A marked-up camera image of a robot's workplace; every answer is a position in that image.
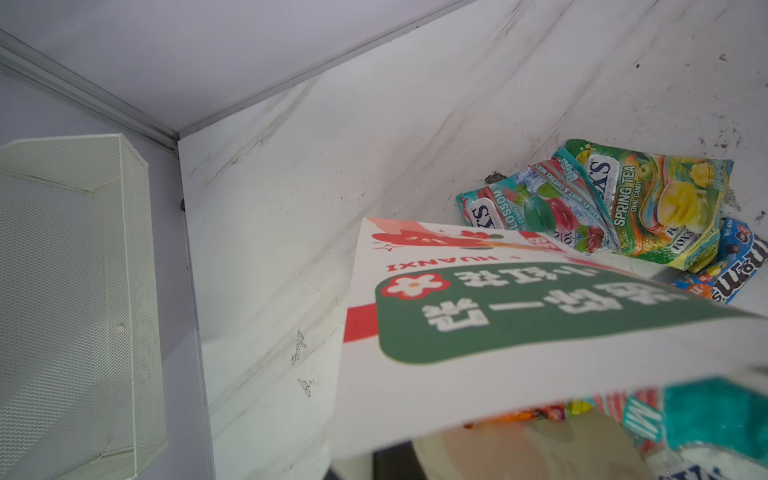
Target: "dirty white surface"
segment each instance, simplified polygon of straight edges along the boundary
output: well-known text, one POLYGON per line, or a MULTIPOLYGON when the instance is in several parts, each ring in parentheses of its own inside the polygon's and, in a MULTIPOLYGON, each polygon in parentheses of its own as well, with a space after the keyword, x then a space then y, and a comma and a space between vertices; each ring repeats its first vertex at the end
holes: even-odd
MULTIPOLYGON (((325 472, 363 217, 462 223, 456 194, 582 137, 732 158, 725 213, 768 237, 766 25, 760 0, 478 0, 184 138, 219 480, 325 472)), ((767 280, 734 304, 768 311, 767 280)))

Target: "teal candy bag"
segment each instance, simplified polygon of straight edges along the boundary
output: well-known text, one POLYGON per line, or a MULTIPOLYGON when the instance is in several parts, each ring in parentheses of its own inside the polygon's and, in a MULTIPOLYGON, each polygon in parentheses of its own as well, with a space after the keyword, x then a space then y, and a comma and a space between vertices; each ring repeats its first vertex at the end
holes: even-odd
POLYGON ((768 399, 759 393, 724 379, 687 383, 666 389, 664 413, 671 449, 715 445, 768 466, 768 399))
POLYGON ((550 160, 456 197, 473 227, 545 232, 584 253, 619 252, 598 192, 575 157, 561 148, 550 160))

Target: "white mesh basket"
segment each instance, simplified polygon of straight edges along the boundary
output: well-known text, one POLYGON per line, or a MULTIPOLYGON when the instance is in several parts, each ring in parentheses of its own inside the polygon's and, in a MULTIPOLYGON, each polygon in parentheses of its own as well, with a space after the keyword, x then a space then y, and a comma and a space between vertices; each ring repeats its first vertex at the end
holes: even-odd
POLYGON ((165 448, 147 163, 120 134, 0 148, 0 479, 123 480, 165 448))

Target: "white panel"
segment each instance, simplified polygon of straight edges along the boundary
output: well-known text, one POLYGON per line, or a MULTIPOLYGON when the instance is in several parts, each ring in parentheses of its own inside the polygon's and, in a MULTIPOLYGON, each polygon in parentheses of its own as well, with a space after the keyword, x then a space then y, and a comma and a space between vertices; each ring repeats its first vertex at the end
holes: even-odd
POLYGON ((323 473, 362 217, 463 223, 456 194, 582 137, 732 158, 723 210, 765 236, 767 12, 478 0, 183 138, 219 478, 323 473))
MULTIPOLYGON (((109 125, 4 75, 0 105, 0 144, 24 137, 114 133, 109 125)), ((168 447, 141 478, 213 478, 184 213, 179 209, 179 165, 170 153, 133 138, 131 142, 149 163, 168 438, 168 447)))
POLYGON ((177 130, 455 0, 28 0, 0 29, 177 130))

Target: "candy bag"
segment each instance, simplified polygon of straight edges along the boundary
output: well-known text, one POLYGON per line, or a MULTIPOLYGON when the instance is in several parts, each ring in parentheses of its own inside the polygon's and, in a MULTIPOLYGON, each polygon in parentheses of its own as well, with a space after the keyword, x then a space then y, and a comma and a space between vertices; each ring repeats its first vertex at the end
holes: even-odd
POLYGON ((562 148, 550 160, 456 201, 473 227, 546 232, 585 253, 618 251, 608 211, 584 168, 562 148))
POLYGON ((730 302, 744 283, 768 260, 768 243, 744 222, 723 221, 717 260, 698 274, 683 275, 672 284, 704 298, 730 302))
POLYGON ((621 252, 691 273, 717 255, 733 162, 657 155, 569 140, 611 212, 621 252))
POLYGON ((711 378, 584 401, 624 427, 660 480, 768 478, 768 399, 757 392, 711 378))

